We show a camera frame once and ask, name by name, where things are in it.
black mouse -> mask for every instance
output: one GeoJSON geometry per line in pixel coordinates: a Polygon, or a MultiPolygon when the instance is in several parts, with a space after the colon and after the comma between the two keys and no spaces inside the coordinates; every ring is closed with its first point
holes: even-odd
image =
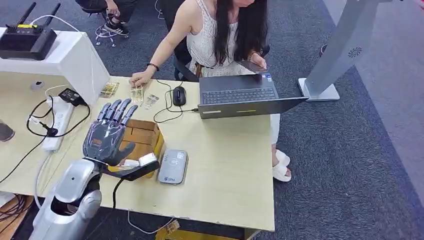
{"type": "Polygon", "coordinates": [[[175,106],[182,106],[186,104],[186,89],[182,86],[177,86],[172,91],[172,102],[175,106]]]}

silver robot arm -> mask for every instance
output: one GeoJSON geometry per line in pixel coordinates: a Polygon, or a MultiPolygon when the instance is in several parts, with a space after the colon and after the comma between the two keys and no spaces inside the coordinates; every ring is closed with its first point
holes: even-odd
{"type": "Polygon", "coordinates": [[[84,157],[72,162],[48,193],[33,221],[30,240],[79,240],[83,237],[100,208],[99,181],[103,170],[108,165],[116,166],[134,150],[134,143],[119,150],[126,124],[137,109],[133,105],[123,116],[130,102],[126,99],[118,111],[121,100],[103,106],[85,137],[84,157]],[[76,211],[69,211],[70,206],[76,211]]]}

white slipper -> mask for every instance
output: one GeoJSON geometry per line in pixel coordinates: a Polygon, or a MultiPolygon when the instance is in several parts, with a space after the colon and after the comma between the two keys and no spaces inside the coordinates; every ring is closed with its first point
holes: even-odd
{"type": "Polygon", "coordinates": [[[275,157],[278,159],[280,163],[282,163],[284,166],[288,166],[290,163],[290,157],[287,156],[284,152],[277,150],[275,152],[275,157]]]}
{"type": "Polygon", "coordinates": [[[292,179],[292,174],[290,173],[290,176],[286,176],[286,173],[287,167],[281,161],[272,167],[272,176],[281,182],[288,182],[292,179]]]}

black wristband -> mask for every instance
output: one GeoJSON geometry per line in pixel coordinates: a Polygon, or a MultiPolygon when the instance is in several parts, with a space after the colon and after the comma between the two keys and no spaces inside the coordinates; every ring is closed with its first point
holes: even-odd
{"type": "Polygon", "coordinates": [[[147,66],[153,66],[153,67],[156,68],[156,72],[159,72],[159,67],[156,64],[149,62],[149,63],[147,63],[147,66]]]}

office chair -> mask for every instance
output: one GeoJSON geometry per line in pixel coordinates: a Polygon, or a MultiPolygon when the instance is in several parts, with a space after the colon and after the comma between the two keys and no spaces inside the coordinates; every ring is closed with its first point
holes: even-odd
{"type": "MultiPolygon", "coordinates": [[[[90,17],[92,14],[97,14],[97,15],[101,15],[104,19],[104,22],[107,21],[108,19],[108,15],[106,13],[106,7],[103,8],[84,8],[81,7],[82,11],[85,13],[88,13],[90,17]]],[[[95,44],[98,46],[100,45],[100,39],[110,39],[110,42],[112,43],[112,47],[116,47],[116,43],[114,41],[114,38],[116,35],[118,35],[116,32],[113,31],[109,31],[106,28],[103,27],[104,25],[100,25],[96,30],[95,30],[95,44]]]]}
{"type": "MultiPolygon", "coordinates": [[[[175,15],[177,14],[177,10],[183,2],[184,0],[159,0],[163,18],[165,19],[168,31],[171,30],[174,24],[174,19],[175,15]]],[[[265,57],[265,55],[267,55],[269,51],[270,46],[264,46],[261,51],[261,56],[265,57]]],[[[173,59],[173,65],[175,67],[175,80],[198,83],[199,78],[186,67],[186,65],[192,60],[192,56],[190,56],[189,50],[187,49],[186,37],[176,46],[173,52],[175,55],[173,59]]]]}

